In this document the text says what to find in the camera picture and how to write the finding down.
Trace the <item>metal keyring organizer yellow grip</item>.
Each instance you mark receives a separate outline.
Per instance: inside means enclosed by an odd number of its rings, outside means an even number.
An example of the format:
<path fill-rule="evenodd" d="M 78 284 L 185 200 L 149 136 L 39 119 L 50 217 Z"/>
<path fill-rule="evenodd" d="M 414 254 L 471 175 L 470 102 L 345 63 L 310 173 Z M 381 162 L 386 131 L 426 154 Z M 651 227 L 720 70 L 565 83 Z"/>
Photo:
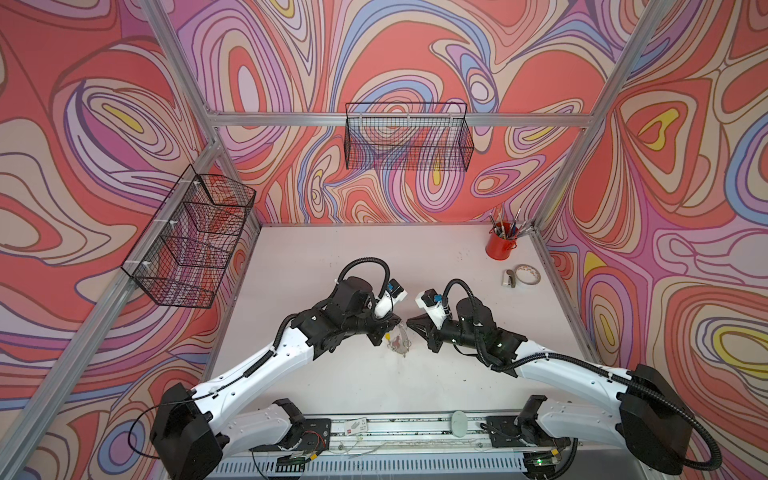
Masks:
<path fill-rule="evenodd" d="M 406 357 L 411 349 L 412 343 L 408 337 L 407 328 L 401 324 L 387 332 L 385 339 L 387 348 L 402 357 Z"/>

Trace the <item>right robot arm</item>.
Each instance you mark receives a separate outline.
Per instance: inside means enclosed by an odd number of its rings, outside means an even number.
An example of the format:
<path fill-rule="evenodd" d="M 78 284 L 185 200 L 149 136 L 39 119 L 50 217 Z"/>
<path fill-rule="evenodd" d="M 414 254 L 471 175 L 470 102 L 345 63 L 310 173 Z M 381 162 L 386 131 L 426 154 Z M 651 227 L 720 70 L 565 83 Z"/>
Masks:
<path fill-rule="evenodd" d="M 479 300 L 464 298 L 455 310 L 433 290 L 416 300 L 422 313 L 409 329 L 437 353 L 445 344 L 471 349 L 487 369 L 550 385 L 580 398 L 568 407 L 543 394 L 528 399 L 518 418 L 528 442 L 542 436 L 577 437 L 626 448 L 646 466 L 679 475 L 693 432 L 693 412 L 656 369 L 607 367 L 552 351 L 505 330 Z"/>

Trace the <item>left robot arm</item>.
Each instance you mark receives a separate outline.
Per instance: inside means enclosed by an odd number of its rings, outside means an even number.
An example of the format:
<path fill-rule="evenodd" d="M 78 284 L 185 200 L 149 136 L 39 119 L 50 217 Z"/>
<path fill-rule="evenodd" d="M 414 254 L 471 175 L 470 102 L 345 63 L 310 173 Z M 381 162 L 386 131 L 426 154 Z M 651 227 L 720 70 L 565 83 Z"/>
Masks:
<path fill-rule="evenodd" d="M 364 335 L 380 345 L 400 322 L 394 307 L 406 296 L 396 280 L 379 297 L 359 277 L 340 280 L 328 298 L 286 317 L 273 342 L 237 366 L 191 388 L 169 387 L 149 433 L 169 477 L 204 479 L 228 455 L 283 442 L 303 419 L 289 400 L 275 401 L 243 426 L 236 417 L 278 380 L 334 352 L 343 340 Z"/>

